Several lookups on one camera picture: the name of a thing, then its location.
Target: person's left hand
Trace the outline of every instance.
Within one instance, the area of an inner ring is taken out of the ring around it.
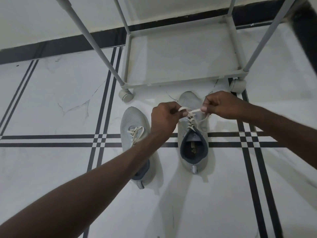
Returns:
[[[151,134],[158,135],[164,142],[168,140],[176,128],[178,120],[188,115],[185,110],[178,112],[180,107],[176,102],[168,102],[160,103],[153,108]]]

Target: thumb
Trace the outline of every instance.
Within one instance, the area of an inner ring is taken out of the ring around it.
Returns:
[[[188,115],[188,112],[187,111],[179,111],[179,112],[176,112],[173,114],[173,117],[178,121],[179,119],[181,118],[184,118]]]
[[[216,106],[204,104],[200,110],[204,113],[215,114],[216,113]]]

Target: hand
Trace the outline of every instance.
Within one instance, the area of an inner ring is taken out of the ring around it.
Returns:
[[[218,91],[206,96],[201,111],[216,114],[225,119],[243,120],[252,106],[229,92]]]
[[[160,103],[153,108],[151,134],[158,135],[164,142],[168,140],[176,128],[178,120],[188,115],[187,111],[178,112],[180,107],[176,102],[168,102]]]

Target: caster wheel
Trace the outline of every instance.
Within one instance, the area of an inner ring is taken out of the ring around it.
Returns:
[[[234,79],[230,84],[230,91],[234,93],[242,93],[247,85],[246,80]]]
[[[120,90],[119,92],[119,97],[122,101],[124,101],[125,103],[130,102],[133,99],[133,94],[128,90]]]

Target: person's left arm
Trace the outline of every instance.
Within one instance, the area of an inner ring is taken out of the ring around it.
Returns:
[[[170,137],[184,116],[179,108],[176,102],[153,108],[146,139],[24,208],[0,226],[0,237],[78,237]]]

